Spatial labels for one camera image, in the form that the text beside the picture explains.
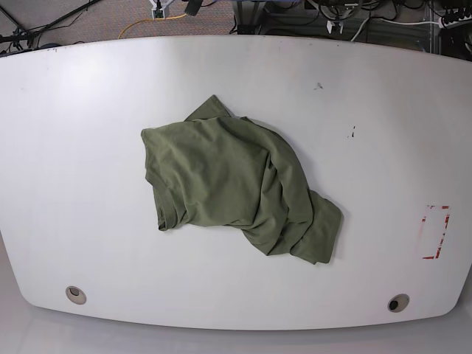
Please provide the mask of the white power strip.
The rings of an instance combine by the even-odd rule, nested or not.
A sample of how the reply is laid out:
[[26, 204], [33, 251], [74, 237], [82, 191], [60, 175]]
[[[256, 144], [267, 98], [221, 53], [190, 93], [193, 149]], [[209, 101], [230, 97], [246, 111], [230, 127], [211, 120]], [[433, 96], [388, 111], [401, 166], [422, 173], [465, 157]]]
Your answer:
[[465, 11], [449, 12], [441, 17], [439, 27], [441, 29], [451, 29], [471, 23], [471, 13]]

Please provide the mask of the olive green T-shirt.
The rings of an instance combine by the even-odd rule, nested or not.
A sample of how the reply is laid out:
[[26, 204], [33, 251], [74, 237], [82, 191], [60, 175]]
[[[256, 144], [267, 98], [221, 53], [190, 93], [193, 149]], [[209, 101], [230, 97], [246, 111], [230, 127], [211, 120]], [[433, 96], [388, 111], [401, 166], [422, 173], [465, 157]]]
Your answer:
[[276, 132], [211, 96], [184, 121], [141, 132], [158, 228], [239, 229], [267, 256], [329, 263], [343, 215], [308, 184]]

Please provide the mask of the red tape rectangle marking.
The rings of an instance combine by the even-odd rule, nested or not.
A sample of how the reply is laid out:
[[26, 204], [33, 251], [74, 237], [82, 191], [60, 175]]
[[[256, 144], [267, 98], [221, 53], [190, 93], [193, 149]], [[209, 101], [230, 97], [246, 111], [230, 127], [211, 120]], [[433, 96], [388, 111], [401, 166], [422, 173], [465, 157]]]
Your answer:
[[421, 221], [419, 253], [422, 260], [440, 256], [451, 214], [449, 205], [428, 205]]

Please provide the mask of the black tripod stand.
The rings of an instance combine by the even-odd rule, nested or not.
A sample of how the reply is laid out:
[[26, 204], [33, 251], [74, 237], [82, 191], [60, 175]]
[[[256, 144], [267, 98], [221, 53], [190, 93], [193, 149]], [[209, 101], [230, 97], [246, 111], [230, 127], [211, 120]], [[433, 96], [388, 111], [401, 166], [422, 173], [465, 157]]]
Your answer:
[[70, 27], [76, 20], [81, 17], [83, 12], [89, 10], [90, 7], [99, 4], [101, 0], [87, 1], [85, 4], [76, 7], [69, 13], [62, 15], [45, 25], [26, 28], [19, 20], [17, 20], [7, 9], [1, 6], [1, 14], [15, 26], [12, 35], [1, 36], [1, 46], [7, 46], [1, 49], [1, 57], [20, 54], [22, 52], [30, 52], [39, 49], [39, 43], [45, 32], [60, 30]]

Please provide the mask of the aluminium frame base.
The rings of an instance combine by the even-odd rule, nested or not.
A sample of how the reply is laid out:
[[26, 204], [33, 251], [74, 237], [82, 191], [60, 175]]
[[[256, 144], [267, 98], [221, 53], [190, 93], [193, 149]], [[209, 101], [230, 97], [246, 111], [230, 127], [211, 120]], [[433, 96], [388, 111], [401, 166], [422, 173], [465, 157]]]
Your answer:
[[234, 24], [229, 34], [266, 35], [270, 30], [268, 14], [276, 10], [276, 1], [232, 1]]

